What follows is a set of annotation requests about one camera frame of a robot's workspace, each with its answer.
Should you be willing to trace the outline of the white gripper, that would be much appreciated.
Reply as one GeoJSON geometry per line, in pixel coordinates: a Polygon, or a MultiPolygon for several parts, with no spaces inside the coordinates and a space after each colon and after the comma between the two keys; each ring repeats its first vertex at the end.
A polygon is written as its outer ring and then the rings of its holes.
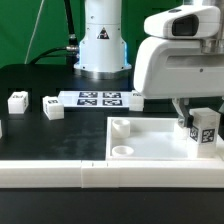
{"type": "Polygon", "coordinates": [[[188,98],[224,96],[224,55],[203,54],[196,40],[148,37],[137,52],[133,85],[145,99],[174,98],[178,125],[191,128],[188,98]]]}

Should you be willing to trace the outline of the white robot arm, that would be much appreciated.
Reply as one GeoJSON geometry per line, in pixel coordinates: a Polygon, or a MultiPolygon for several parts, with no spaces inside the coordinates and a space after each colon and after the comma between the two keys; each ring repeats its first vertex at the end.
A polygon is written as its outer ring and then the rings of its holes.
{"type": "Polygon", "coordinates": [[[147,17],[148,37],[133,66],[121,37],[121,0],[85,0],[85,16],[78,74],[110,79],[132,68],[135,90],[146,99],[170,98],[183,127],[193,124],[189,98],[224,97],[224,0],[183,0],[147,17]]]}

